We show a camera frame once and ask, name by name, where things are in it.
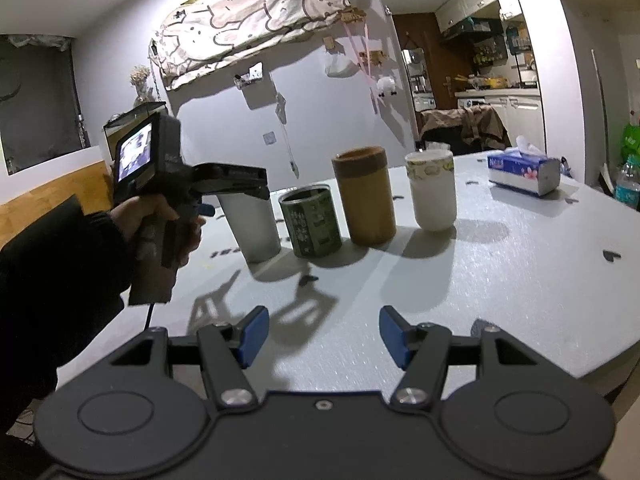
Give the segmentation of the black sleeved left forearm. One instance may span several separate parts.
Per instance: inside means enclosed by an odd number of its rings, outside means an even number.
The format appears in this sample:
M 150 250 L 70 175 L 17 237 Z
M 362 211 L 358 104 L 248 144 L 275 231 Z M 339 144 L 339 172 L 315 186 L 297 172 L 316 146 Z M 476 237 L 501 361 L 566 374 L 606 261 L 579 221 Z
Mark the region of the black sleeved left forearm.
M 1 428 L 35 399 L 124 307 L 132 253 L 104 211 L 71 197 L 1 249 Z

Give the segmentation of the person's left hand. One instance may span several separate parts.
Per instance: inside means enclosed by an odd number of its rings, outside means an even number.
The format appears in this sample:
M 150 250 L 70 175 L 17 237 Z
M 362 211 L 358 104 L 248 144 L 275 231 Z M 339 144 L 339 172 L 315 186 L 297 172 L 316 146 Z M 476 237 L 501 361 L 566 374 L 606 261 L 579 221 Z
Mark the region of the person's left hand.
M 165 222 L 177 221 L 178 214 L 168 205 L 163 195 L 134 196 L 113 208 L 108 215 L 119 228 L 125 240 L 132 240 L 148 219 Z M 186 266 L 190 255 L 198 249 L 202 240 L 202 229 L 206 225 L 203 217 L 192 219 L 188 227 L 188 236 L 177 252 L 180 268 Z

